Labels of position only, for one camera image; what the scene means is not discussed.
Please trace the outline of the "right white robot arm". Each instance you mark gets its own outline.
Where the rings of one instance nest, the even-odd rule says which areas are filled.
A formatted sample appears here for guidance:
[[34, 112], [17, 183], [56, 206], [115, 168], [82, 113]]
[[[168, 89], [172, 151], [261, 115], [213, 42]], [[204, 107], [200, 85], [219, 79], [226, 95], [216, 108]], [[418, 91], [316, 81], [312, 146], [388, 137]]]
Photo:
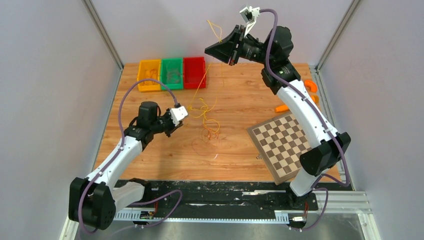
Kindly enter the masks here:
[[206, 47], [204, 52], [230, 66], [237, 64], [240, 58], [263, 64], [263, 82], [288, 106], [304, 131], [311, 149], [300, 155], [301, 168], [285, 195], [286, 204], [298, 209], [323, 174], [343, 160], [351, 137], [328, 122], [290, 62], [294, 45], [289, 28], [277, 26], [264, 42], [245, 31], [243, 25], [236, 25], [227, 37]]

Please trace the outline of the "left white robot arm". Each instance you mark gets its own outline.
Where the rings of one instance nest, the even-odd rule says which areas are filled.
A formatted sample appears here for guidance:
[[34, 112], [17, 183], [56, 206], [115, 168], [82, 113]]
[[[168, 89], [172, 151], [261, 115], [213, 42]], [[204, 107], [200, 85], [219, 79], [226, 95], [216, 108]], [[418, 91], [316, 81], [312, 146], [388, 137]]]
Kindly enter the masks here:
[[161, 112], [158, 104], [144, 101], [138, 115], [123, 131], [114, 150], [86, 177], [76, 177], [70, 184], [68, 218], [98, 230], [107, 229], [117, 212], [137, 203], [147, 207], [153, 201], [153, 193], [147, 183], [133, 178], [124, 186], [115, 185], [129, 164], [139, 156], [156, 134], [167, 137], [183, 126], [187, 109], [176, 104]]

